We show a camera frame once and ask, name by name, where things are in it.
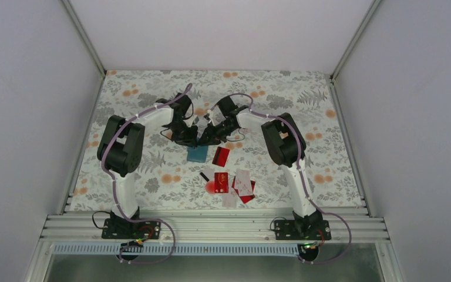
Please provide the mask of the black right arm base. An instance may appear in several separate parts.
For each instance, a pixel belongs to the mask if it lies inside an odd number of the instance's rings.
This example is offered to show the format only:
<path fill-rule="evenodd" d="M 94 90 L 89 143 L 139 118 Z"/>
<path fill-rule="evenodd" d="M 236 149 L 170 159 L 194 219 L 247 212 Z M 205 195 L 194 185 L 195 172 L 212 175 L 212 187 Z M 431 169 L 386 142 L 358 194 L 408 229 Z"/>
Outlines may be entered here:
<path fill-rule="evenodd" d="M 293 212 L 293 219 L 276 217 L 270 224 L 277 240 L 330 240 L 332 239 L 329 222 L 322 213 L 314 213 L 301 217 Z"/>

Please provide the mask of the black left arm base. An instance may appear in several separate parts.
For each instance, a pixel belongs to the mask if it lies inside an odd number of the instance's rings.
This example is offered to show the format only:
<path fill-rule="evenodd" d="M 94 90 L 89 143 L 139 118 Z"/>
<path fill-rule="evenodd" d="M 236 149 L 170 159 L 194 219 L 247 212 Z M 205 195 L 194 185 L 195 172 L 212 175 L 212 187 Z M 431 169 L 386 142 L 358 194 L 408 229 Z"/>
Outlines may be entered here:
<path fill-rule="evenodd" d="M 161 223 L 158 221 L 142 221 L 133 223 L 115 215 L 112 211 L 102 226 L 102 239 L 158 239 Z"/>

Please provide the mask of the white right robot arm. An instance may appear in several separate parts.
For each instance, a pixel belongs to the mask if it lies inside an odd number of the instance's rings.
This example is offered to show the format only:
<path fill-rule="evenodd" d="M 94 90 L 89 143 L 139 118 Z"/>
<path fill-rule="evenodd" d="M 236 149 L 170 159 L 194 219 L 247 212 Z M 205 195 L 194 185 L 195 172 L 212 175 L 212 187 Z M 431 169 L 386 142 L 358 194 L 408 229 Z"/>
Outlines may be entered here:
<path fill-rule="evenodd" d="M 289 113 L 268 115 L 253 110 L 252 105 L 238 106 L 230 96 L 217 102 L 224 117 L 218 124 L 209 122 L 198 139 L 199 146 L 219 145 L 237 129 L 249 129 L 263 134 L 271 160 L 280 166 L 290 188 L 295 233 L 309 239 L 317 232 L 317 223 L 310 216 L 317 211 L 310 202 L 305 170 L 306 143 Z"/>

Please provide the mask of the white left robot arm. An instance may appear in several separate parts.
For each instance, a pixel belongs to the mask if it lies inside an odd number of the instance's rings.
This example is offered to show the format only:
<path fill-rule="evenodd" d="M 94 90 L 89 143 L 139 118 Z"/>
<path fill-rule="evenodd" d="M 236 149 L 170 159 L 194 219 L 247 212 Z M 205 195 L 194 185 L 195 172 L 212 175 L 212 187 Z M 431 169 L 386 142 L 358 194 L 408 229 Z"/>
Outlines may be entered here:
<path fill-rule="evenodd" d="M 97 150 L 101 168 L 112 178 L 112 194 L 115 201 L 111 209 L 121 217 L 117 231 L 126 238 L 134 237 L 140 230 L 140 222 L 134 218 L 139 210 L 135 199 L 134 175 L 143 156 L 146 133 L 171 131 L 170 140 L 177 145 L 197 147 L 198 127 L 187 116 L 193 108 L 185 93 L 178 93 L 172 100 L 159 99 L 154 105 L 131 118 L 111 116 L 103 132 Z"/>

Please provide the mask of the blue leather card holder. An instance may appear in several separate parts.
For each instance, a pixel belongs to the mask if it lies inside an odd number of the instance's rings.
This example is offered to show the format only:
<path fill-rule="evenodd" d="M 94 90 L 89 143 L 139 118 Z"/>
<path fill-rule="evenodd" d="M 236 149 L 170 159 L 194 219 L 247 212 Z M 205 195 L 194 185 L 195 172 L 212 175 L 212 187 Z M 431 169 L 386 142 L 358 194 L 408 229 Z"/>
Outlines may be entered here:
<path fill-rule="evenodd" d="M 208 146 L 188 147 L 187 158 L 188 162 L 205 163 L 208 154 Z"/>

